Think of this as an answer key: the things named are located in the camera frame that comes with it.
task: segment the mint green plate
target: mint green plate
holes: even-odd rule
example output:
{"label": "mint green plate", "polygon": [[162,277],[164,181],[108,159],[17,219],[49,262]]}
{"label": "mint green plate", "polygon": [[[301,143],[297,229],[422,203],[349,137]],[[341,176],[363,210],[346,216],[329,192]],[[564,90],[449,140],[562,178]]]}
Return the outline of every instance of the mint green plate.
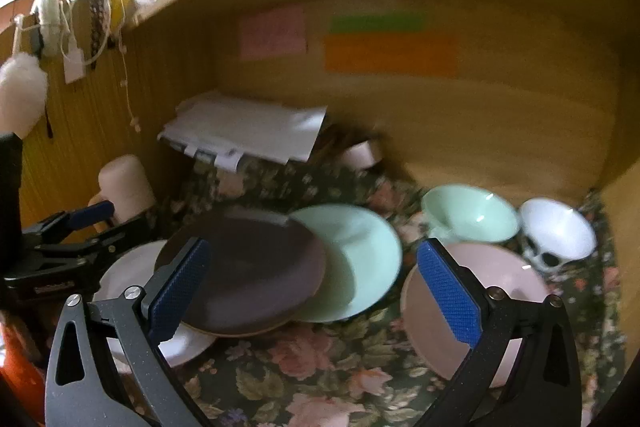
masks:
{"label": "mint green plate", "polygon": [[351,204],[319,204],[291,217],[314,232],[327,249],[322,285],[295,320],[352,317],[378,302],[398,277],[402,246],[393,227],[378,214]]}

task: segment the white bowl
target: white bowl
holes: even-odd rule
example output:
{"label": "white bowl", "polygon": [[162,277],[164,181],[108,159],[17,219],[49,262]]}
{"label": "white bowl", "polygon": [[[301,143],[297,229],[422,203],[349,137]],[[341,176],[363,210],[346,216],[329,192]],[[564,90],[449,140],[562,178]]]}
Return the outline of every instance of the white bowl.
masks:
{"label": "white bowl", "polygon": [[[588,257],[596,248],[596,235],[582,214],[567,204],[533,198],[520,207],[521,243],[525,257],[542,271],[557,271],[570,261]],[[558,264],[545,259],[551,255]]]}

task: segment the white paper stack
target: white paper stack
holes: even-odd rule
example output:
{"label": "white paper stack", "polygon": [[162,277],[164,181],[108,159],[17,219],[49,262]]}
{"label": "white paper stack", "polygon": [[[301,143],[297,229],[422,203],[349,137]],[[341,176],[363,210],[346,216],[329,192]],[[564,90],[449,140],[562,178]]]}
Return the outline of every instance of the white paper stack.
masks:
{"label": "white paper stack", "polygon": [[215,155],[216,164],[226,158],[226,168],[235,170],[242,154],[281,164],[307,161],[326,108],[298,110],[208,92],[185,100],[176,112],[159,139],[183,144],[189,155],[196,150]]}

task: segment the pink plate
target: pink plate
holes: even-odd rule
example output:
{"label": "pink plate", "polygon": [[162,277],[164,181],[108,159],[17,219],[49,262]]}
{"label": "pink plate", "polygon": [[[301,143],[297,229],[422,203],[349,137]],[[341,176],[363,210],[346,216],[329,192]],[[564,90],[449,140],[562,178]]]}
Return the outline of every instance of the pink plate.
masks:
{"label": "pink plate", "polygon": [[[468,267],[485,288],[500,286],[513,299],[534,302],[542,302],[548,295],[540,275],[509,250],[479,243],[456,243],[447,246],[447,250],[458,264]],[[469,346],[453,336],[417,266],[404,282],[400,307],[404,329],[416,353],[442,378],[450,380]],[[509,342],[491,387],[507,382],[520,342]]]}

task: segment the wooden cabinet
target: wooden cabinet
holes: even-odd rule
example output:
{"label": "wooden cabinet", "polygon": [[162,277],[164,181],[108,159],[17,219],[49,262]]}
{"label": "wooden cabinet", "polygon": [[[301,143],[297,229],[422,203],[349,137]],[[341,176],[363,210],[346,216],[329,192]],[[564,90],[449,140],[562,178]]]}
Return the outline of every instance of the wooden cabinet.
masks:
{"label": "wooden cabinet", "polygon": [[[290,3],[305,10],[306,54],[241,60],[241,17]],[[74,20],[89,17],[85,1],[76,9]],[[328,73],[331,17],[385,10],[421,10],[430,28],[455,34],[455,78]],[[85,26],[76,31],[88,56]],[[54,139],[41,121],[25,140],[25,225],[86,204],[99,169],[124,153],[142,159],[159,200],[170,194],[188,161],[156,136],[177,103],[199,92],[327,105],[335,120],[376,126],[390,155],[424,185],[478,184],[515,204],[532,195],[576,204],[600,188],[629,354],[640,347],[640,0],[159,0],[136,15],[124,42],[142,133],[129,124],[117,50],[70,86],[62,60],[50,60]],[[10,46],[5,32],[0,60]]]}
{"label": "wooden cabinet", "polygon": [[15,0],[0,7],[0,32],[9,27],[19,13],[28,15],[34,0]]}

